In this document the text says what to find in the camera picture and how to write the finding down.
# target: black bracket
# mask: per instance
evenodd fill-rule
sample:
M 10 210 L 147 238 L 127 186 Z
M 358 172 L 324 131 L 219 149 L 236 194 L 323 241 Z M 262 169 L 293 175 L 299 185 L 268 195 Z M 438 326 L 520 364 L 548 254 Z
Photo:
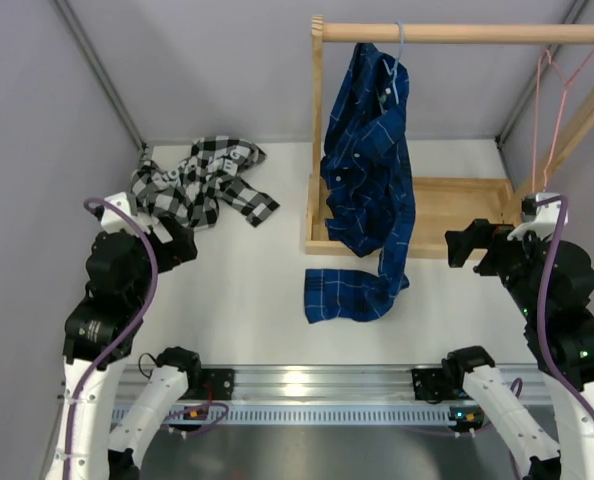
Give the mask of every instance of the black bracket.
M 123 452 L 108 450 L 108 466 L 110 480 L 139 480 L 139 469 L 133 462 L 133 449 Z
M 444 400 L 469 398 L 463 390 L 453 388 L 442 368 L 413 368 L 412 376 L 415 400 L 435 405 Z
M 559 480 L 561 478 L 560 457 L 539 460 L 537 457 L 530 457 L 529 479 L 535 480 Z
M 235 389 L 235 370 L 231 368 L 202 368 L 199 387 L 188 391 L 183 400 L 230 401 Z
M 448 245 L 448 265 L 450 268 L 463 267 L 474 249 L 487 249 L 497 235 L 506 236 L 514 229 L 514 225 L 477 218 L 461 232 L 447 231 L 444 237 Z

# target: wooden clothes rack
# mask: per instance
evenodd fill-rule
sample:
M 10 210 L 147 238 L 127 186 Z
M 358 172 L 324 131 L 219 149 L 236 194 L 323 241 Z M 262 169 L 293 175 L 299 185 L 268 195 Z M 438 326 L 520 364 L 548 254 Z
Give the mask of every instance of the wooden clothes rack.
M 323 44 L 325 42 L 399 43 L 396 24 L 324 23 L 312 19 L 313 55 L 313 173 L 308 184 L 306 253 L 347 255 L 341 242 L 328 240 L 325 219 L 328 189 L 320 175 L 322 144 Z M 594 25 L 404 25 L 406 43 L 435 44 L 594 44 Z M 568 124 L 560 131 L 549 177 L 570 156 L 594 125 L 594 86 Z M 540 159 L 537 184 L 543 183 L 548 152 Z M 521 199 L 531 191 L 530 179 L 513 191 L 508 179 L 414 177 L 417 219 L 409 256 L 446 258 L 446 230 L 462 230 L 474 218 L 494 223 L 516 223 Z

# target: white floor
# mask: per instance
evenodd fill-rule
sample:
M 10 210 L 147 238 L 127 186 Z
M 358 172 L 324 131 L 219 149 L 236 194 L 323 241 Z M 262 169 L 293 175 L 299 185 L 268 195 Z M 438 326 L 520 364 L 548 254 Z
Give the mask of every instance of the white floor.
M 499 363 L 534 362 L 510 296 L 498 279 L 475 275 L 474 263 L 449 269 L 444 260 L 409 259 L 411 286 L 383 318 L 309 325 L 306 268 L 376 272 L 377 258 L 304 254 L 311 146 L 261 146 L 268 159 L 245 178 L 281 208 L 253 228 L 222 206 L 216 227 L 195 237 L 197 260 L 160 276 L 133 360 L 180 345 L 205 364 L 434 364 L 450 350 L 483 345 Z M 491 140 L 411 141 L 409 148 L 416 176 L 504 176 Z M 172 168 L 188 151 L 162 146 L 153 156 Z

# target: blue plaid shirt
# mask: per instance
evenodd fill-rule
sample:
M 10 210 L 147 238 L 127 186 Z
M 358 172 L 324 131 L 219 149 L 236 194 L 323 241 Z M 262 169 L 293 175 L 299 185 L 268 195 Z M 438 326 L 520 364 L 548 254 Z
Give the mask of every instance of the blue plaid shirt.
M 326 132 L 321 175 L 333 218 L 328 237 L 357 256 L 382 248 L 379 275 L 357 270 L 306 270 L 304 301 L 310 323 L 335 317 L 380 318 L 408 287 L 404 274 L 415 223 L 406 130 L 408 72 L 397 64 L 399 104 L 392 91 L 396 60 L 372 44 L 355 47 Z

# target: wooden post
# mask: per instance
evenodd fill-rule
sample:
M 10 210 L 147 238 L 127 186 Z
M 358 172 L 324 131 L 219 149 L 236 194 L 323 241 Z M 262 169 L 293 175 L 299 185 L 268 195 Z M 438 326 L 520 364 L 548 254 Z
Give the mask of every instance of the wooden post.
M 577 109 L 568 124 L 561 131 L 553 153 L 553 160 L 548 168 L 548 178 L 561 166 L 570 156 L 575 148 L 581 143 L 586 134 L 594 126 L 594 86 L 584 101 Z M 538 162 L 535 187 L 539 190 L 544 184 L 544 168 L 548 163 L 550 146 Z M 502 206 L 501 215 L 505 222 L 514 222 L 519 218 L 521 211 L 521 200 L 532 191 L 532 179 L 528 178 L 511 195 L 510 199 Z
M 319 216 L 319 177 L 321 163 L 321 100 L 323 88 L 323 31 L 324 17 L 313 16 L 313 173 L 308 185 L 308 217 L 306 219 L 306 238 L 312 239 L 312 225 Z

